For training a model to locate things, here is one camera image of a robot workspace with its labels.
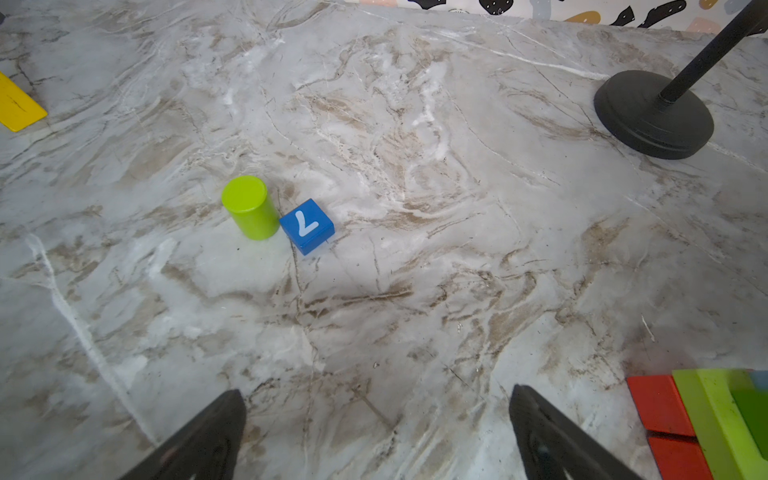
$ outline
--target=patterned wall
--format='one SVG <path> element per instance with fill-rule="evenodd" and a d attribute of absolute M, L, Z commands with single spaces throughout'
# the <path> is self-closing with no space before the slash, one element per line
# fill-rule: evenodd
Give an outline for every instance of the patterned wall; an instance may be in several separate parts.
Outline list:
<path fill-rule="evenodd" d="M 719 32 L 750 0 L 347 0 L 391 7 L 602 23 L 638 28 Z M 764 22 L 753 35 L 764 33 Z"/>

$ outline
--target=black spot pattern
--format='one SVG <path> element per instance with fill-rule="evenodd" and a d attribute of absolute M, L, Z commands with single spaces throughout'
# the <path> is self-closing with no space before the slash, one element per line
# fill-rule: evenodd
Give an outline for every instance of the black spot pattern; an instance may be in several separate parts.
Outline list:
<path fill-rule="evenodd" d="M 424 10 L 429 10 L 435 5 L 445 5 L 446 0 L 408 0 L 409 2 L 418 3 L 419 7 Z"/>
<path fill-rule="evenodd" d="M 501 15 L 510 8 L 514 0 L 480 0 L 480 6 L 491 15 Z"/>
<path fill-rule="evenodd" d="M 673 2 L 659 5 L 648 12 L 648 16 L 645 18 L 645 22 L 639 24 L 638 28 L 648 28 L 652 25 L 656 25 L 666 17 L 670 17 L 676 13 L 680 13 L 685 9 L 685 0 L 674 0 Z"/>
<path fill-rule="evenodd" d="M 613 22 L 611 25 L 615 25 L 617 27 L 623 27 L 627 23 L 632 22 L 634 20 L 634 12 L 632 11 L 632 7 L 626 7 L 624 10 L 621 11 L 618 17 L 616 17 L 616 21 Z"/>

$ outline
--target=stand base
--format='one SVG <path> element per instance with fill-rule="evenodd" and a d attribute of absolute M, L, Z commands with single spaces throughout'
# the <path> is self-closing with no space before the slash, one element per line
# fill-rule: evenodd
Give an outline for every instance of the stand base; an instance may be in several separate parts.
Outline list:
<path fill-rule="evenodd" d="M 707 144 L 714 123 L 707 106 L 691 91 L 673 104 L 661 100 L 659 92 L 669 82 L 649 71 L 622 71 L 600 87 L 594 109 L 616 138 L 640 153 L 688 158 Z"/>

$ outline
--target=light green block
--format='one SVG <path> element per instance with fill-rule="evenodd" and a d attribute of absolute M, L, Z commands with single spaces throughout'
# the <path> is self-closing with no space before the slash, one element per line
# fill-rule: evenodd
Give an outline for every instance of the light green block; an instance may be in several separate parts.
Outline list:
<path fill-rule="evenodd" d="M 732 390 L 754 390 L 749 373 L 735 369 L 675 370 L 677 391 L 714 480 L 766 480 L 768 460 L 750 434 Z"/>
<path fill-rule="evenodd" d="M 260 178 L 233 178 L 221 192 L 221 203 L 251 240 L 266 240 L 280 228 L 280 214 Z"/>

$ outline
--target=yellow wooden plank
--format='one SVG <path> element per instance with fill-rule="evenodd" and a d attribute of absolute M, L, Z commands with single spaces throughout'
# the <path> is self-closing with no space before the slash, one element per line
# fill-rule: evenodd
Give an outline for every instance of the yellow wooden plank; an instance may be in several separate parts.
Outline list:
<path fill-rule="evenodd" d="M 44 118 L 48 112 L 0 73 L 0 124 L 19 131 Z"/>

